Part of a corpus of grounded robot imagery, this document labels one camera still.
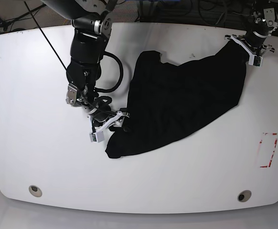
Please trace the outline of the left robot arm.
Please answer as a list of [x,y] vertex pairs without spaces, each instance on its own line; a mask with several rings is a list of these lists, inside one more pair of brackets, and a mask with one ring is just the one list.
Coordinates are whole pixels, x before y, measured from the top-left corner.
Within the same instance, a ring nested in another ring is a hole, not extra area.
[[241,45],[249,55],[260,57],[267,51],[274,52],[264,41],[278,28],[278,0],[255,0],[250,17],[245,35],[226,35],[225,38]]

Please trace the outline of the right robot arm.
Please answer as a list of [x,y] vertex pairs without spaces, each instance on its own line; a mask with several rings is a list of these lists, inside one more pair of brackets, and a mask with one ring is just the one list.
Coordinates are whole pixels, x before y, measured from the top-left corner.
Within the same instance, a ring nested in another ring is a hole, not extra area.
[[[112,28],[111,13],[117,1],[45,0],[43,3],[70,20],[75,29],[70,50],[71,61],[66,68],[69,82],[66,102],[87,111],[93,133],[104,129],[117,131],[129,116],[125,108],[113,111],[110,107],[112,98],[107,95],[118,89],[124,75],[120,59],[106,51]],[[101,76],[100,62],[104,56],[114,59],[119,66],[118,81],[109,89],[96,87]]]

